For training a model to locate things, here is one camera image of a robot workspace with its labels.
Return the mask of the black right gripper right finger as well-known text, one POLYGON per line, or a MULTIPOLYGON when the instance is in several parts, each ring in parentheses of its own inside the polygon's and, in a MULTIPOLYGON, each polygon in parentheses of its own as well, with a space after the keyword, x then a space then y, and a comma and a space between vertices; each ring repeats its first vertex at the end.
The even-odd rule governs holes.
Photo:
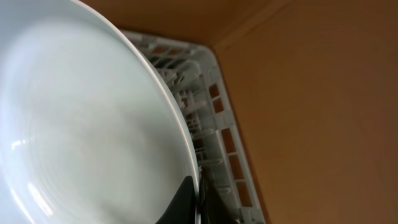
POLYGON ((199 208, 201 224, 238 224, 206 177, 200 179, 199 208))

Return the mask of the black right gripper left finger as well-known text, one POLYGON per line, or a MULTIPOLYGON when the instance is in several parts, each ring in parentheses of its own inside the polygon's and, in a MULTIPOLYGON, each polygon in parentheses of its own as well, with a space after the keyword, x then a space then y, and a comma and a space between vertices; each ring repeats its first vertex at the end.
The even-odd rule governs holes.
POLYGON ((196 195, 192 176, 186 176, 156 224, 195 224, 196 195))

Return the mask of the light blue plate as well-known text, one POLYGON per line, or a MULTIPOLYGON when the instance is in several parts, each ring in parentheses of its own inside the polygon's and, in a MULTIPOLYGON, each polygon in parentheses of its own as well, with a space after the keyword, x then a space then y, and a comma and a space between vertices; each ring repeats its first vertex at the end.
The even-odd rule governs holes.
POLYGON ((199 173, 177 102, 81 1, 1 2, 1 222, 156 223, 199 173))

